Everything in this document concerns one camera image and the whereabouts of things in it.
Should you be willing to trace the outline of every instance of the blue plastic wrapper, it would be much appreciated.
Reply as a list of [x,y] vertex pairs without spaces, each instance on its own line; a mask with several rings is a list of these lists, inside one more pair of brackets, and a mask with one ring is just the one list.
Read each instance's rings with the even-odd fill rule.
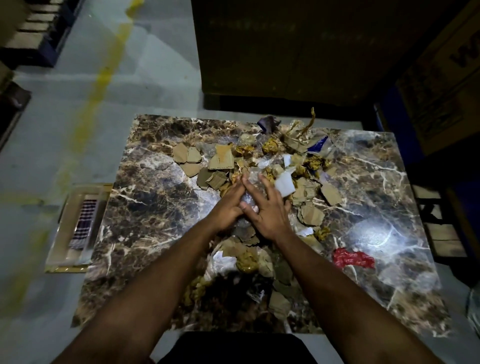
[[271,134],[280,123],[281,120],[277,120],[275,116],[267,115],[261,118],[257,125],[261,127],[264,134]]
[[327,141],[327,139],[328,139],[328,135],[324,136],[322,139],[320,139],[318,141],[317,144],[311,146],[307,150],[309,152],[320,152],[322,150],[322,147],[324,146],[325,142]]

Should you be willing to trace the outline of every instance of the gray concrete floor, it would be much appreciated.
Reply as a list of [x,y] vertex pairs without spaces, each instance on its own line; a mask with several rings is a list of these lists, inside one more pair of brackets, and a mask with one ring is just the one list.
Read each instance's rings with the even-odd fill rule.
[[[134,24],[125,14],[132,3],[86,0],[57,66],[16,73],[33,97],[0,153],[3,363],[48,363],[78,333],[70,322],[83,274],[44,274],[43,265],[68,186],[115,180],[135,114],[260,117],[203,108],[188,0],[145,0]],[[361,129],[360,122],[317,125]],[[446,363],[473,363],[480,341],[464,317],[468,289],[448,267],[439,266],[439,274],[456,331],[447,339],[423,340]],[[165,333],[152,357],[165,355],[178,335]],[[299,336],[318,362],[341,363],[326,337]]]

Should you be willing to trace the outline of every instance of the yellow floor line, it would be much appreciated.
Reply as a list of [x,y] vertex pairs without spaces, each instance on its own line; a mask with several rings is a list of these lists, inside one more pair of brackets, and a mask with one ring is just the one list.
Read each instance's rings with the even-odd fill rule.
[[[135,17],[143,2],[144,0],[132,0],[126,11],[126,14],[131,20]],[[87,103],[80,111],[75,129],[67,142],[67,148],[64,151],[66,157],[61,163],[55,182],[48,194],[48,201],[51,201],[54,196],[65,196],[71,186],[72,173],[77,168],[80,158],[85,153],[87,145],[92,139],[97,121],[96,114],[100,103],[105,97],[112,76],[121,62],[125,44],[132,29],[133,21],[130,21],[120,24],[115,33],[115,41],[109,46],[105,65],[97,75],[93,90],[88,96]],[[18,197],[17,199],[18,202],[23,200],[22,197]],[[38,266],[42,263],[41,260],[44,258],[44,252],[49,242],[50,226],[55,216],[56,214],[48,212],[39,214],[37,222],[30,234],[27,256],[19,265],[16,273],[11,277],[10,289],[3,292],[4,296],[2,297],[2,305],[0,306],[0,316],[12,318],[20,312],[27,289],[35,276]],[[3,334],[9,326],[10,321],[8,323],[4,322],[4,325],[0,327],[0,333]]]

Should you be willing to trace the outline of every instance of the marble tabletop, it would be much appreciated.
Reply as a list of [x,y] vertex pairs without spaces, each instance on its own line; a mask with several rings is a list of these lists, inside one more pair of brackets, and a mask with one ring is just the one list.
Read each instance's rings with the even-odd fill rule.
[[[72,325],[85,324],[132,277],[205,217],[219,200],[203,191],[173,161],[179,142],[236,142],[258,133],[256,124],[140,115],[133,122],[112,194],[85,275]],[[375,258],[375,269],[346,266],[343,272],[411,330],[445,336],[450,317],[412,189],[392,133],[323,129],[336,146],[331,176],[342,205],[320,208],[331,233],[322,255],[338,247]],[[171,328],[250,332],[320,333],[308,305],[292,302],[287,322],[255,302],[247,291],[264,277],[243,274],[217,279],[201,301],[180,305]]]

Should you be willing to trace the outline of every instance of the hand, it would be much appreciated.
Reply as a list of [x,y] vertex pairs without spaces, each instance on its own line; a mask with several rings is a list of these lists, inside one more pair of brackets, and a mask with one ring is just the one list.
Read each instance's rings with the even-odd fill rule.
[[259,178],[265,186],[268,200],[250,183],[247,176],[243,176],[242,183],[257,203],[259,211],[256,213],[246,202],[241,202],[240,208],[263,237],[277,242],[279,237],[293,233],[288,220],[291,203],[288,200],[285,203],[283,202],[280,192],[264,175],[259,174]]
[[245,186],[243,183],[241,181],[235,182],[205,217],[205,222],[210,224],[215,233],[230,227],[235,219],[243,214],[239,203],[244,193]]

